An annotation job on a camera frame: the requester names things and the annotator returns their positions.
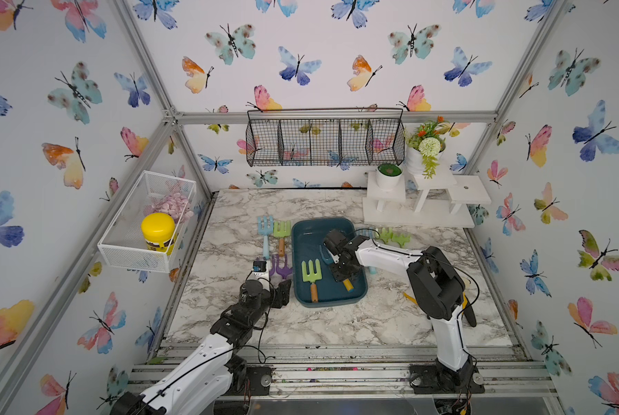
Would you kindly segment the green rake wooden handle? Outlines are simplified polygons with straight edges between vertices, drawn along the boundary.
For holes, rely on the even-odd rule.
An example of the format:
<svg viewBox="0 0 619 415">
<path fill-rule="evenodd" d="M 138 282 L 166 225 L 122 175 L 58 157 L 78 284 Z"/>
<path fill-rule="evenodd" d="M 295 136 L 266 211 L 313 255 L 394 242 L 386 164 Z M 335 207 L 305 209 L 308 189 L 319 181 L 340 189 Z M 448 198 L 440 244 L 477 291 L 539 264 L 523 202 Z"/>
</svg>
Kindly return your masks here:
<svg viewBox="0 0 619 415">
<path fill-rule="evenodd" d="M 395 236 L 395 233 L 390 228 L 377 228 L 377 239 L 381 240 L 384 245 L 389 245 Z"/>
<path fill-rule="evenodd" d="M 400 248 L 405 248 L 411 242 L 411 236 L 407 233 L 393 233 L 391 241 L 398 244 Z"/>
</svg>

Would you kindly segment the purple fork pink handle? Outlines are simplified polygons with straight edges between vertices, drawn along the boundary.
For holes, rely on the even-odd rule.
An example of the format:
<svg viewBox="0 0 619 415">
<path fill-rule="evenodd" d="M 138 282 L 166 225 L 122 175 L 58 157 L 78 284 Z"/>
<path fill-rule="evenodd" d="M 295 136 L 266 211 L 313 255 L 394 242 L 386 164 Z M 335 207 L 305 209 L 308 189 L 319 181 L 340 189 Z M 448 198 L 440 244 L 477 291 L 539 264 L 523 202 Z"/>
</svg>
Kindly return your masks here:
<svg viewBox="0 0 619 415">
<path fill-rule="evenodd" d="M 267 260 L 269 280 L 272 280 L 273 276 L 276 274 L 277 267 L 278 267 L 278 255 L 271 254 L 271 257 Z"/>
</svg>

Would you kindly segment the light blue fork rake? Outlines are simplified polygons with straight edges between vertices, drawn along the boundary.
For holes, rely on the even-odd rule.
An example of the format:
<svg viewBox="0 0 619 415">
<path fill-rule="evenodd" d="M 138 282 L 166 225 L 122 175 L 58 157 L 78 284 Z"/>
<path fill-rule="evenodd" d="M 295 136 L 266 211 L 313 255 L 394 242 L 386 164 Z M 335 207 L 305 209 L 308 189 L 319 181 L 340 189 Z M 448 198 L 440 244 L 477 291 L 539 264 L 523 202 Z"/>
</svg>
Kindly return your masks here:
<svg viewBox="0 0 619 415">
<path fill-rule="evenodd" d="M 269 236 L 274 231 L 274 218 L 272 215 L 259 216 L 257 218 L 257 231 L 263 237 L 263 257 L 268 260 L 271 257 Z"/>
</svg>

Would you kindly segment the teal rake yellow handle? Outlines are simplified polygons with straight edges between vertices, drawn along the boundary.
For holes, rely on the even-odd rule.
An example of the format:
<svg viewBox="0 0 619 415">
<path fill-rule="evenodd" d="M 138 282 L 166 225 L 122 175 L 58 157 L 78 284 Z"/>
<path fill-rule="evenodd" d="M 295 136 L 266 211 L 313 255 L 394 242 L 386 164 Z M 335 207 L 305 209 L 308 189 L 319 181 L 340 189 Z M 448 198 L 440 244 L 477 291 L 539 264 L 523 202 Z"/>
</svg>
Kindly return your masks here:
<svg viewBox="0 0 619 415">
<path fill-rule="evenodd" d="M 321 254 L 321 259 L 322 261 L 328 266 L 332 266 L 335 263 L 335 259 L 333 258 L 333 255 L 330 253 L 330 251 L 325 247 L 325 245 L 321 245 L 320 246 L 320 254 Z M 353 284 L 351 283 L 351 281 L 349 279 L 345 279 L 342 281 L 343 285 L 345 286 L 347 292 L 351 292 L 354 289 Z"/>
</svg>

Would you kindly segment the teal plastic storage box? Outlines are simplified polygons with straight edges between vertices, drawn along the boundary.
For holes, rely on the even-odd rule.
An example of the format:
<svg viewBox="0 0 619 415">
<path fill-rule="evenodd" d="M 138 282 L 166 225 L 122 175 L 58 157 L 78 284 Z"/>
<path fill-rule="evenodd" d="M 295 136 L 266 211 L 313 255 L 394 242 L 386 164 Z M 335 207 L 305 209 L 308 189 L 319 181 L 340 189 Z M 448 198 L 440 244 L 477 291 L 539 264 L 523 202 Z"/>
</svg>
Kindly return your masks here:
<svg viewBox="0 0 619 415">
<path fill-rule="evenodd" d="M 346 218 L 321 218 L 299 221 L 292 228 L 291 247 L 294 270 L 293 283 L 297 301 L 307 308 L 336 307 L 356 304 L 368 292 L 366 275 L 360 271 L 351 278 L 352 290 L 347 290 L 343 282 L 338 282 L 329 265 L 333 263 L 324 239 L 332 230 L 339 230 L 346 237 L 354 237 L 355 227 Z M 318 302 L 313 303 L 311 284 L 302 279 L 302 263 L 309 269 L 310 262 L 318 262 L 321 266 L 322 278 L 316 282 Z"/>
</svg>

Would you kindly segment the purple rake pink handle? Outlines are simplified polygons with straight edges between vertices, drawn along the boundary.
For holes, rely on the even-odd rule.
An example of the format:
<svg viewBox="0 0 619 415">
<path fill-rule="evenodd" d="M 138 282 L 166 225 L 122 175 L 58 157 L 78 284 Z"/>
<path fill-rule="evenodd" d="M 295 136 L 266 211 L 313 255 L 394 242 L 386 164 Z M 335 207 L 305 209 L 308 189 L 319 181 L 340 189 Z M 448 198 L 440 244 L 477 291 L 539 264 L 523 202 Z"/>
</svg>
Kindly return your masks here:
<svg viewBox="0 0 619 415">
<path fill-rule="evenodd" d="M 276 256 L 276 273 L 281 276 L 283 280 L 287 280 L 293 275 L 293 269 L 290 266 L 287 254 Z"/>
</svg>

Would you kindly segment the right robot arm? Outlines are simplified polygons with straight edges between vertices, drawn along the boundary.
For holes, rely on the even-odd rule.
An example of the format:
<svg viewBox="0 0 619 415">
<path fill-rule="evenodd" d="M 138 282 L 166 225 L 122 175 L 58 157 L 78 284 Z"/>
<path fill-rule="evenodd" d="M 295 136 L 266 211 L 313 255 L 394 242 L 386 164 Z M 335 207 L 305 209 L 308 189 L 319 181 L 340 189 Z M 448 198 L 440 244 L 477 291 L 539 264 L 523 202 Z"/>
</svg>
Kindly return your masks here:
<svg viewBox="0 0 619 415">
<path fill-rule="evenodd" d="M 485 392 L 477 359 L 468 352 L 462 335 L 466 285 L 439 248 L 396 249 L 364 235 L 348 239 L 338 230 L 330 231 L 323 245 L 333 258 L 329 267 L 338 280 L 352 278 L 370 266 L 408 278 L 437 342 L 434 362 L 410 366 L 409 384 L 415 394 Z"/>
</svg>

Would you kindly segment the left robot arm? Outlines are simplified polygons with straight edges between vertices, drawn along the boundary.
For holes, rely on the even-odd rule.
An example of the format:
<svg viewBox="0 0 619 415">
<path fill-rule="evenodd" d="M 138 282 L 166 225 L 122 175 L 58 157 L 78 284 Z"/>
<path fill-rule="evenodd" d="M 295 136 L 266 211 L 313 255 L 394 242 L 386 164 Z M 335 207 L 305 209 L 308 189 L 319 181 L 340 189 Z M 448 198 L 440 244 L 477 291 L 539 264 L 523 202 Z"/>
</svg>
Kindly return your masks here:
<svg viewBox="0 0 619 415">
<path fill-rule="evenodd" d="M 292 282 L 267 290 L 266 279 L 247 279 L 238 301 L 226 308 L 195 351 L 162 380 L 140 394 L 124 393 L 111 414 L 199 414 L 233 390 L 245 388 L 246 362 L 238 356 L 259 320 L 290 302 Z"/>
</svg>

